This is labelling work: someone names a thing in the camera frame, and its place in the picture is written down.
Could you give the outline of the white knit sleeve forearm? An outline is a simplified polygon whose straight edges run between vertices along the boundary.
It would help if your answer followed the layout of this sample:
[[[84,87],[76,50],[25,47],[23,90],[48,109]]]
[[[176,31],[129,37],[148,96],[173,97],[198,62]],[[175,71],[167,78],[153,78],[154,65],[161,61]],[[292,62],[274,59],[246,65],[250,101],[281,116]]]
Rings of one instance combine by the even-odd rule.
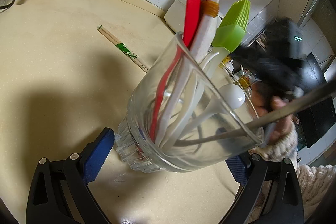
[[[302,194],[304,218],[308,219],[324,198],[331,182],[335,178],[335,166],[308,166],[297,162],[298,136],[295,129],[291,129],[273,145],[251,150],[259,154],[264,160],[281,162],[288,158],[293,163]]]

